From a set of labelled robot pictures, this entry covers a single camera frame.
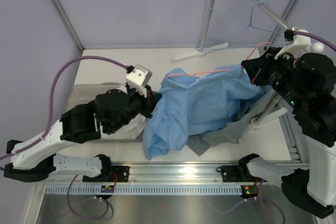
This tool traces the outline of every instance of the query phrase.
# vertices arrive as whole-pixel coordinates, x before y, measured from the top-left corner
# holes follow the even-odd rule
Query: gray wall
[[[2,155],[8,140],[25,141],[44,130],[52,79],[79,51],[50,0],[0,0],[0,4]],[[72,67],[59,81],[54,118],[60,115],[76,69]],[[30,185],[0,176],[0,188],[1,223],[19,223]]]
[[[209,0],[60,0],[86,48],[193,47],[200,41]],[[289,0],[266,0],[282,13]],[[250,0],[216,0],[209,40],[246,26]],[[255,24],[275,24],[261,11]],[[256,45],[269,34],[250,30],[231,45]]]
[[[299,0],[288,19],[288,24],[303,26],[308,32],[336,44],[335,12],[336,0]],[[326,47],[324,54],[336,62],[334,51]]]

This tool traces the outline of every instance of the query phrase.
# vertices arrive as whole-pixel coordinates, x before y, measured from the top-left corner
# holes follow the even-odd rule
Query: gray fabric
[[[187,146],[198,156],[201,156],[211,146],[216,146],[220,143],[239,144],[239,139],[242,137],[245,127],[253,117],[265,109],[273,95],[274,90],[270,89],[258,101],[250,105],[243,104],[240,113],[237,115],[237,121],[228,123],[216,131],[190,136],[186,143]]]

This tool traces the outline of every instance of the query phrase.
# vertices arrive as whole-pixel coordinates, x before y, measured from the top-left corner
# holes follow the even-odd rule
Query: blue wire hanger
[[[221,37],[218,37],[217,39],[215,39],[215,40],[213,40],[213,41],[209,41],[209,42],[200,44],[200,45],[198,45],[198,46],[196,47],[196,49],[197,49],[197,50],[202,50],[202,51],[213,51],[213,50],[233,49],[233,47],[224,47],[224,48],[217,48],[217,49],[206,49],[206,48],[204,48],[204,49],[199,49],[199,47],[200,47],[201,45],[213,44],[213,43],[216,42],[217,40],[226,38],[226,37],[228,37],[228,36],[231,36],[231,35],[233,35],[233,34],[236,34],[236,33],[240,32],[240,31],[246,30],[246,29],[249,28],[249,27],[252,27],[252,28],[255,28],[255,29],[258,29],[258,30],[262,30],[262,31],[267,31],[267,32],[269,32],[269,33],[276,34],[276,35],[278,35],[279,37],[283,37],[283,35],[281,35],[280,33],[277,33],[276,31],[271,31],[271,30],[268,30],[268,29],[260,28],[260,27],[254,26],[254,25],[252,24],[254,8],[255,8],[257,5],[260,5],[260,4],[266,4],[266,5],[268,6],[268,3],[267,3],[266,1],[260,1],[260,2],[258,2],[257,4],[255,4],[255,5],[252,7],[252,10],[251,10],[250,22],[249,22],[249,24],[248,24],[246,27],[244,27],[244,28],[242,28],[242,29],[240,29],[240,30],[237,30],[237,31],[233,31],[233,32],[231,32],[231,33],[229,33],[229,34],[227,34],[227,35],[223,35],[223,36],[221,36]]]

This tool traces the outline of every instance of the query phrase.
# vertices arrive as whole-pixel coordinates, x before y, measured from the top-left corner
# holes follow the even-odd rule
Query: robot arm
[[[288,30],[285,37],[291,34]],[[293,108],[306,135],[310,169],[290,170],[263,160],[256,154],[239,161],[245,175],[260,177],[280,187],[296,206],[319,217],[333,213],[336,205],[336,99],[330,94],[336,83],[336,67],[325,55],[307,53],[293,67],[300,37],[285,48],[269,48],[261,57],[241,65],[257,86],[271,85]],[[302,40],[302,47],[309,45]]]
[[[147,85],[151,75],[141,66],[134,67],[126,76],[127,93],[112,89],[97,95],[88,104],[77,105],[61,116],[45,138],[23,152],[18,150],[36,142],[42,133],[26,142],[9,141],[7,153],[15,155],[5,166],[4,177],[37,182],[52,175],[78,174],[98,182],[106,181],[112,175],[109,157],[100,154],[94,158],[78,158],[57,152],[100,139],[100,128],[103,133],[113,134],[138,114],[151,118],[161,98],[161,94],[152,92]]]

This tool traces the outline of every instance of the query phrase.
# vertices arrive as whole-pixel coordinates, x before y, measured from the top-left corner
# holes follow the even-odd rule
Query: light blue cloth
[[[231,69],[205,78],[170,76],[185,73],[178,68],[169,72],[161,83],[162,98],[147,120],[143,133],[145,156],[166,155],[179,151],[188,136],[222,128],[232,122],[240,111],[242,100],[258,100],[263,95],[260,87],[250,84],[240,65],[216,68]]]

